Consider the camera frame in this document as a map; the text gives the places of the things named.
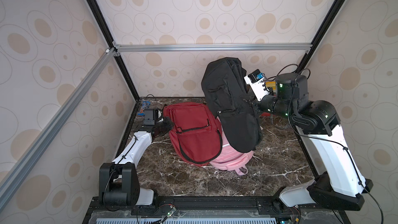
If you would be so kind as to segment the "red backpack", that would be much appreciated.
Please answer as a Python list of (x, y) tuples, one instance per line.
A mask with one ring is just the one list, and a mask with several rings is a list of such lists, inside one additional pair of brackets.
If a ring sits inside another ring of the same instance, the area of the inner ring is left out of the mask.
[(176, 153), (189, 164), (202, 167), (222, 152), (221, 123), (207, 105), (184, 102), (166, 106), (163, 115), (174, 124), (169, 132)]

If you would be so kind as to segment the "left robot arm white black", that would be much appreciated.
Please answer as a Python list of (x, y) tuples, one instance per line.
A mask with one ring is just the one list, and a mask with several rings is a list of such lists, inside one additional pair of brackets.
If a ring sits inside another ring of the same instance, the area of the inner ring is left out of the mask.
[(135, 129), (122, 153), (99, 170), (99, 203), (112, 211), (117, 207), (153, 203), (154, 191), (140, 186), (136, 169), (153, 139), (171, 131), (173, 122), (158, 108), (148, 108), (144, 114), (143, 123)]

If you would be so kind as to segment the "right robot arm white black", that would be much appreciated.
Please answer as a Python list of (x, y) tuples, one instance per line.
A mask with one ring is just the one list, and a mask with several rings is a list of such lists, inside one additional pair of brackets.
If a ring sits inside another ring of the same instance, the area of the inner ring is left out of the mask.
[(282, 189), (279, 201), (287, 207), (316, 203), (331, 210), (360, 211), (363, 193), (369, 194), (373, 183), (359, 172), (335, 107), (323, 100), (310, 101), (307, 77), (299, 73), (277, 75), (275, 93), (267, 88), (267, 79), (259, 70), (244, 79), (260, 111), (287, 118), (297, 135), (315, 146), (325, 168), (307, 183)]

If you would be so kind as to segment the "black backpack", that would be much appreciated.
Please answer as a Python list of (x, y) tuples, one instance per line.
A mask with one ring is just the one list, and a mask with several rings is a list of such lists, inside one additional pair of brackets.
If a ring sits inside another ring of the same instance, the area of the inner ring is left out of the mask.
[(259, 109), (245, 76), (241, 61), (226, 57), (210, 62), (201, 82), (210, 111), (219, 118), (230, 145), (241, 153), (256, 150), (262, 141)]

